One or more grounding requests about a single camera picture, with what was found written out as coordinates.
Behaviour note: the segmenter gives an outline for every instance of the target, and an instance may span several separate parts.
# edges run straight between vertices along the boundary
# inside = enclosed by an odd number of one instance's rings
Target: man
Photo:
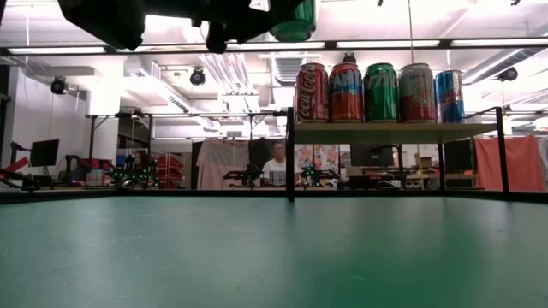
[[[279,172],[278,178],[285,182],[285,145],[277,142],[274,145],[274,158],[265,163],[263,167],[263,182],[266,185],[273,185],[274,179],[271,179],[271,171]],[[299,179],[298,170],[295,167],[295,181]]]

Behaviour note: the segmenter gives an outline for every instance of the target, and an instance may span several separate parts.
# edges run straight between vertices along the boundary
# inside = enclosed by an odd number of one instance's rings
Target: ceiling pipe
[[[246,60],[243,56],[243,54],[237,54],[236,55],[236,63],[239,65],[239,68],[241,69],[242,71],[242,76],[244,78],[244,82],[246,83],[247,85],[247,88],[250,90],[250,91],[254,91],[253,89],[253,85],[251,84],[250,80],[249,80],[249,71],[247,70],[247,65],[246,65]]]
[[[219,85],[224,89],[224,92],[225,93],[232,92],[233,91],[232,88],[229,86],[228,83],[225,82],[223,74],[221,73],[221,70],[219,69],[215,61],[211,59],[210,56],[208,55],[204,55],[204,57],[209,62],[211,69],[215,72],[215,74],[218,76],[219,80],[221,81]]]
[[[240,88],[238,88],[238,85],[234,81],[232,73],[230,72],[230,68],[228,67],[228,65],[226,65],[223,56],[215,55],[213,57],[218,67],[223,71],[223,76],[226,82],[230,85],[230,87],[232,87],[233,93],[240,93]]]
[[[247,85],[244,82],[244,79],[243,79],[243,76],[241,74],[240,68],[238,68],[238,65],[236,63],[234,55],[228,54],[228,55],[226,55],[226,57],[227,57],[227,60],[230,62],[230,65],[234,69],[234,73],[236,75],[236,81],[240,84],[240,87],[242,88],[242,90],[245,93],[249,92],[249,90],[247,89]]]
[[[210,65],[210,63],[207,61],[207,59],[206,59],[203,55],[198,55],[198,58],[199,58],[199,60],[202,62],[202,64],[204,64],[205,68],[207,68],[207,71],[209,72],[209,74],[211,75],[211,77],[213,77],[213,79],[215,80],[215,82],[217,82],[217,84],[221,86],[221,80],[219,79],[219,76],[215,73],[215,71],[213,70],[213,68],[211,68],[211,65]]]

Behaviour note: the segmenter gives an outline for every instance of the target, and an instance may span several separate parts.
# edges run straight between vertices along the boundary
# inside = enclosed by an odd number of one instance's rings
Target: red cloth
[[[498,139],[476,139],[478,181],[485,190],[503,190],[498,155]],[[544,191],[539,144],[533,136],[507,138],[506,163],[510,191]]]

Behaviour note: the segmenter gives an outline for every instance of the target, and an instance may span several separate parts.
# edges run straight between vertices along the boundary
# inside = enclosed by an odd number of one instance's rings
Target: coca-cola can
[[[329,121],[328,76],[319,63],[301,65],[295,86],[297,122],[326,123]]]

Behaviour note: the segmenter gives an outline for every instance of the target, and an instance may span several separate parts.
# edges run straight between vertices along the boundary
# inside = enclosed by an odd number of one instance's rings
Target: red soda can
[[[327,82],[327,71],[324,65],[319,63],[301,65],[295,86],[297,122],[326,123],[329,121]]]
[[[403,67],[399,88],[402,123],[436,121],[434,76],[428,64]]]
[[[330,107],[333,123],[362,123],[363,83],[355,63],[337,64],[331,70]]]

